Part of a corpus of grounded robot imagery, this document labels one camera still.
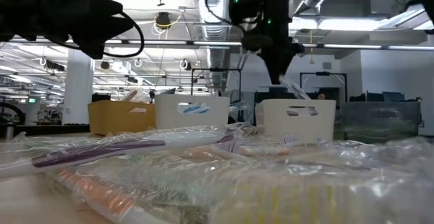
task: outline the white plastic bin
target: white plastic bin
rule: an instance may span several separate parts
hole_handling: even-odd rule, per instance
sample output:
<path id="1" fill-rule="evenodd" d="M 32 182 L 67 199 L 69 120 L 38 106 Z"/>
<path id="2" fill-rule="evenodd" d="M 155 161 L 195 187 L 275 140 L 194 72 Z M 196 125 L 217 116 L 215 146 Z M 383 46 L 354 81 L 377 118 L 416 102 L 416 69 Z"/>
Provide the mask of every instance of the white plastic bin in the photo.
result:
<path id="1" fill-rule="evenodd" d="M 178 111 L 180 103 L 204 103 L 207 113 L 185 114 Z M 162 94 L 155 97 L 157 129 L 183 128 L 187 126 L 223 126 L 228 122 L 230 99 L 226 97 L 188 96 Z"/>
<path id="2" fill-rule="evenodd" d="M 335 100 L 270 99 L 256 105 L 258 133 L 294 136 L 300 143 L 333 140 Z"/>

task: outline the ceiling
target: ceiling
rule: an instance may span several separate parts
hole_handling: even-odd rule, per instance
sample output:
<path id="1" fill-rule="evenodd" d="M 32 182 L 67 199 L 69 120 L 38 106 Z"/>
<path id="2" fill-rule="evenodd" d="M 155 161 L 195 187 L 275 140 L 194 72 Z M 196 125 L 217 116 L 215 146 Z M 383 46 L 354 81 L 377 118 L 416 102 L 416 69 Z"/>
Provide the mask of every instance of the ceiling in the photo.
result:
<path id="1" fill-rule="evenodd" d="M 126 14 L 131 16 L 140 26 L 144 33 L 145 39 L 171 39 L 171 40 L 202 40 L 202 30 L 200 26 L 199 6 L 197 0 L 115 0 L 123 4 Z M 400 4 L 393 3 L 396 8 L 403 8 Z M 172 23 L 175 22 L 166 32 L 155 28 L 154 19 L 159 12 L 168 12 Z M 126 33 L 116 37 L 117 39 L 139 39 L 136 30 L 132 29 Z M 298 30 L 294 35 L 295 40 L 300 43 L 399 43 L 399 44 L 418 44 L 426 35 L 423 31 L 395 31 L 389 33 L 373 33 L 367 31 L 327 31 L 327 30 Z M 231 28 L 229 35 L 230 40 L 240 40 L 241 33 L 236 28 Z M 13 43 L 0 44 L 0 68 L 9 67 L 9 70 L 1 70 L 0 73 L 18 72 L 18 73 L 34 73 L 34 77 L 26 76 L 26 78 L 34 81 L 33 85 L 18 81 L 10 76 L 0 78 L 1 87 L 17 87 L 24 86 L 32 89 L 9 89 L 3 90 L 3 95 L 12 96 L 15 94 L 34 94 L 32 90 L 56 91 L 63 94 L 63 86 L 65 76 L 64 73 L 53 71 L 45 68 L 44 59 L 51 60 L 66 67 L 68 50 L 66 48 L 56 46 L 35 46 L 35 45 L 16 45 Z M 116 54 L 127 54 L 135 51 L 135 48 L 107 48 L 108 52 Z M 341 50 L 314 50 L 314 54 L 335 55 L 339 58 L 345 55 L 346 52 Z M 111 64 L 119 62 L 130 62 L 130 74 L 148 75 L 142 85 L 152 86 L 185 86 L 189 87 L 191 82 L 191 72 L 185 71 L 180 67 L 180 62 L 186 60 L 190 62 L 192 67 L 208 68 L 206 49 L 172 49 L 172 48 L 146 48 L 141 55 L 135 58 L 118 59 L 104 57 L 104 61 Z M 106 74 L 113 74 L 116 71 L 101 68 L 103 60 L 95 60 L 95 90 L 104 90 L 112 92 L 116 96 L 122 96 L 125 90 L 116 88 L 102 88 L 98 85 L 128 85 L 130 84 L 125 77 L 103 77 Z M 57 73 L 58 76 L 38 76 L 37 74 L 52 74 Z M 156 76 L 173 77 L 173 78 L 155 78 Z M 205 87 L 209 83 L 208 73 L 202 73 L 198 77 L 197 86 Z"/>

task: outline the table surface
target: table surface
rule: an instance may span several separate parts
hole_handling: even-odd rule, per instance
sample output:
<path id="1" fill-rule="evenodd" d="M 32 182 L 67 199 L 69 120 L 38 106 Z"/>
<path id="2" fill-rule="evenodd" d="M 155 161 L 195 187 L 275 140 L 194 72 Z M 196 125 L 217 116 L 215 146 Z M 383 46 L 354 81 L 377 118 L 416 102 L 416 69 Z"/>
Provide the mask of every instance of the table surface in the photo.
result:
<path id="1" fill-rule="evenodd" d="M 89 137 L 90 133 L 49 136 Z M 93 210 L 78 211 L 70 195 L 54 191 L 40 176 L 0 180 L 0 217 L 8 224 L 111 223 Z"/>

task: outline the toothbrush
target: toothbrush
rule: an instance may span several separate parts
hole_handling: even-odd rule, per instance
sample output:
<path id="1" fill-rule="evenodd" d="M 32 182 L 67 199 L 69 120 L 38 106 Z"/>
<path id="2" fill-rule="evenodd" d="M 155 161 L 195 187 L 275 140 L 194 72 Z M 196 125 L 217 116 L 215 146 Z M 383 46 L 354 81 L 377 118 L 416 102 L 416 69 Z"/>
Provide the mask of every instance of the toothbrush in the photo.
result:
<path id="1" fill-rule="evenodd" d="M 146 138 L 128 139 L 116 143 L 76 146 L 32 159 L 0 165 L 0 179 L 57 170 L 115 155 L 231 143 L 233 139 L 233 134 L 229 132 L 177 132 L 150 135 Z"/>

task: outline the yellow box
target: yellow box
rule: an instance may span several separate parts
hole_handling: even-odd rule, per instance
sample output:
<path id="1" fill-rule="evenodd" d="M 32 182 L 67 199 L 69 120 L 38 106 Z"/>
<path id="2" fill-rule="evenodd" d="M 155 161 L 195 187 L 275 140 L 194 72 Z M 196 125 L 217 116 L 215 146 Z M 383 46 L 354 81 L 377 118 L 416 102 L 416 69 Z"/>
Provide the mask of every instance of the yellow box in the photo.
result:
<path id="1" fill-rule="evenodd" d="M 143 132 L 155 128 L 155 105 L 101 100 L 87 107 L 90 131 L 94 134 Z"/>

